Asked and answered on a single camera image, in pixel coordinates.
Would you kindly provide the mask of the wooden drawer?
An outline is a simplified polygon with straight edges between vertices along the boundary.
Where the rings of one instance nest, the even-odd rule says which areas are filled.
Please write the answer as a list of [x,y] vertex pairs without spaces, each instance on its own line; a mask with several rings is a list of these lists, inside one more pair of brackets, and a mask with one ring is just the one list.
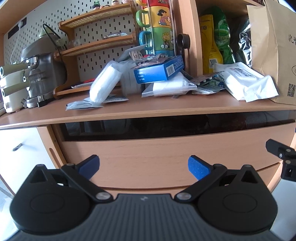
[[240,169],[245,164],[262,170],[279,159],[267,152],[266,141],[274,139],[290,145],[295,123],[245,131],[176,138],[120,141],[65,140],[61,128],[52,126],[65,160],[79,163],[96,154],[99,171],[92,177],[98,186],[110,189],[167,189],[184,187],[195,181],[188,159],[195,155],[210,164]]

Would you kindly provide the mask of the flat sachet on shelf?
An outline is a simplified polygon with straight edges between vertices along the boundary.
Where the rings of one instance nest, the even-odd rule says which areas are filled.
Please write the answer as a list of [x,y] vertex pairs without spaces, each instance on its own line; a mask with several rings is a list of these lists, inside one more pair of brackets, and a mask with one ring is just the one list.
[[84,110],[84,109],[93,109],[93,108],[102,108],[104,104],[114,103],[114,102],[124,102],[128,101],[128,98],[125,96],[119,96],[115,94],[110,94],[105,101],[102,103],[92,102],[90,98],[85,98],[80,101],[74,101],[69,104],[66,104],[66,110]]

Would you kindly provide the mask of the white crumpled plastic package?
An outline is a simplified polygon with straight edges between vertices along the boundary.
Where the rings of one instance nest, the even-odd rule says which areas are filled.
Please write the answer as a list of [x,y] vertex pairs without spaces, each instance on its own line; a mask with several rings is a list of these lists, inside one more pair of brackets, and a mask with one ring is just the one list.
[[213,71],[218,73],[225,88],[238,101],[252,102],[278,96],[278,90],[271,76],[264,76],[242,62],[215,63]]

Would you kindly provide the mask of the white plastic bag pile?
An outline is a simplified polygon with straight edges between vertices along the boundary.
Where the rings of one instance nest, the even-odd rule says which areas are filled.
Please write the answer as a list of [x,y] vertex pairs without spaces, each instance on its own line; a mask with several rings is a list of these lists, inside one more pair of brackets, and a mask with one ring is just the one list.
[[163,82],[154,82],[142,92],[142,97],[160,97],[185,95],[189,91],[196,91],[197,85],[189,81],[181,72],[172,79]]

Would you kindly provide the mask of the white rolled plastic pack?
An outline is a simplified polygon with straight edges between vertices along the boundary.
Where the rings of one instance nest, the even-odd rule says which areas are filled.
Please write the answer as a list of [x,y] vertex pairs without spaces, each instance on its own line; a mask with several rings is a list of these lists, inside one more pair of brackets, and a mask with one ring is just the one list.
[[89,90],[91,102],[102,104],[122,76],[121,64],[116,61],[110,61],[95,78]]

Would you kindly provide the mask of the blue cardboard box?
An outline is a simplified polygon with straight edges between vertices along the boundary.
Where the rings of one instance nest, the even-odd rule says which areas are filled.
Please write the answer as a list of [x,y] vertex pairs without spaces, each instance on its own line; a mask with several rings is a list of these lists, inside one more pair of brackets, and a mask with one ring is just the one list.
[[172,79],[184,68],[181,56],[159,58],[147,61],[133,68],[138,84],[163,82]]

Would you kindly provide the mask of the cream kettle appliance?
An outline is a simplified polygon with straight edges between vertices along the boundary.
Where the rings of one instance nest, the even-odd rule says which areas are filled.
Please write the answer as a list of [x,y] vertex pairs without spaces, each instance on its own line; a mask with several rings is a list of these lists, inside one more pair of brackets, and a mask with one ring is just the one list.
[[22,101],[28,97],[29,86],[23,78],[28,74],[26,63],[1,66],[1,97],[6,113],[13,113],[23,108]]

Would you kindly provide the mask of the yellow snack bag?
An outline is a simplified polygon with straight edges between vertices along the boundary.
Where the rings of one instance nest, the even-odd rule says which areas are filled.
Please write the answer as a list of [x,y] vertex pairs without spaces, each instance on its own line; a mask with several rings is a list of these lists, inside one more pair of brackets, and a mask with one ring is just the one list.
[[201,44],[202,44],[202,60],[203,74],[213,72],[215,63],[223,64],[223,57],[215,43],[214,23],[212,15],[203,15],[199,17]]

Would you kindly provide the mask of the silver foil bag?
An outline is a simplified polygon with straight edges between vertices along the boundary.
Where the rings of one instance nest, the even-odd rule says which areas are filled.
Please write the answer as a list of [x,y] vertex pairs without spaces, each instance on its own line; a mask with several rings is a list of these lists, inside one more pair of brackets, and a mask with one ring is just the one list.
[[243,62],[251,67],[251,25],[248,16],[237,19],[231,30],[231,45],[236,62]]

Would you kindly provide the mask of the silver espresso machine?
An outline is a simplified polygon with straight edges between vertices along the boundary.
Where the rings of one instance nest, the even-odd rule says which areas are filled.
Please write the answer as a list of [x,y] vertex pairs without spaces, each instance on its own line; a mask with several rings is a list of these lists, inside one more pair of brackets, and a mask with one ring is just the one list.
[[54,99],[53,90],[63,85],[67,78],[63,62],[54,59],[54,52],[61,50],[61,38],[46,24],[39,37],[22,50],[21,62],[28,64],[29,73],[23,77],[28,81],[28,97],[22,100],[24,108],[43,107]]

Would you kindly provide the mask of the small wooden rattan rack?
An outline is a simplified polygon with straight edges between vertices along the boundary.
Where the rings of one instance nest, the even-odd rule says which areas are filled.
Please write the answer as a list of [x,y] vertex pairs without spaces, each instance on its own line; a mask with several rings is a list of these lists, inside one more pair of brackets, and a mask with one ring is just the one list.
[[[126,4],[118,4],[114,6],[106,6],[101,9],[96,9],[90,11],[88,13],[84,13],[79,16],[75,16],[72,19],[68,19],[65,21],[60,21],[58,23],[58,27],[64,33],[66,33],[68,40],[75,40],[74,30],[83,25],[97,22],[100,20],[106,20],[107,18],[112,18],[115,16],[123,16],[132,14],[135,15],[136,6],[131,1]],[[75,92],[74,90],[70,90],[69,88],[77,83],[80,80],[79,71],[78,71],[78,62],[77,56],[82,54],[88,54],[91,52],[110,49],[113,47],[121,47],[127,45],[137,45],[137,35],[138,24],[134,21],[135,31],[132,34],[122,37],[114,37],[106,40],[98,40],[92,43],[85,43],[77,47],[70,48],[68,50],[64,50],[61,53],[55,51],[54,59],[57,61],[63,61],[65,63],[66,71],[67,71],[67,80],[64,84],[56,87],[53,90],[53,96],[55,99],[59,99],[61,96],[70,94]]]

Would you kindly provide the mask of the brown paper bag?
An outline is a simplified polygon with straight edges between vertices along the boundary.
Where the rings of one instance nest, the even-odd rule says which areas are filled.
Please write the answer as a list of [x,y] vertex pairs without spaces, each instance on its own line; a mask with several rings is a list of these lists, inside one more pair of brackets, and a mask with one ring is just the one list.
[[252,68],[273,78],[276,103],[295,105],[295,13],[277,1],[247,6]]

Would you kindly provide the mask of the black measuring scoop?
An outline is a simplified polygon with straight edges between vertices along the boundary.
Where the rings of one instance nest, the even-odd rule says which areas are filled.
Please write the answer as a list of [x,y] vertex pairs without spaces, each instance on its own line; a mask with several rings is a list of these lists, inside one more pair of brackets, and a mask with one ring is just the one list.
[[184,33],[179,33],[177,35],[177,53],[182,55],[184,50],[189,49],[191,45],[190,36]]

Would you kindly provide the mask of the green snack bag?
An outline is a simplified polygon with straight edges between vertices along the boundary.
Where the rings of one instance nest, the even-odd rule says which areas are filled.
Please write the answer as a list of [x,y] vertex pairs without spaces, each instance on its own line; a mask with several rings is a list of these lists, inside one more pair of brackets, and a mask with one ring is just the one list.
[[226,15],[222,9],[217,6],[212,6],[206,9],[205,13],[213,16],[214,40],[222,55],[223,63],[235,63],[233,51],[230,47],[230,29],[227,23]]

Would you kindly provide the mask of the white pegboard panel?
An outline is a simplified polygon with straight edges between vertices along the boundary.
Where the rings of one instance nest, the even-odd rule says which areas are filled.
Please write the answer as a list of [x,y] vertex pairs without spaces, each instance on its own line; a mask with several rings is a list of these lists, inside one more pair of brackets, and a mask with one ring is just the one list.
[[[11,30],[4,32],[4,64],[19,63],[22,50],[39,37],[43,24],[50,26],[64,41],[67,48],[76,44],[88,44],[99,41],[108,34],[124,32],[131,34],[139,32],[135,27],[132,14],[114,16],[97,22],[82,25],[74,31],[74,42],[59,30],[58,23],[92,11],[94,1],[46,1],[29,13],[16,20],[23,21],[21,29],[14,34]],[[78,70],[81,81],[95,78],[102,68],[110,61],[117,60],[128,46],[120,46],[77,56]]]

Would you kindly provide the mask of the stacked colourful cartoon mugs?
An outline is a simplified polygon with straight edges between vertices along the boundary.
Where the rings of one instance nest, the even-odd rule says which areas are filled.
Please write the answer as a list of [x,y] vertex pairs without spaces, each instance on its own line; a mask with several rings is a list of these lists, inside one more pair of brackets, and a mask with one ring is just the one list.
[[135,14],[137,24],[143,28],[139,33],[140,45],[148,55],[174,56],[173,19],[170,1],[136,1],[142,8]]

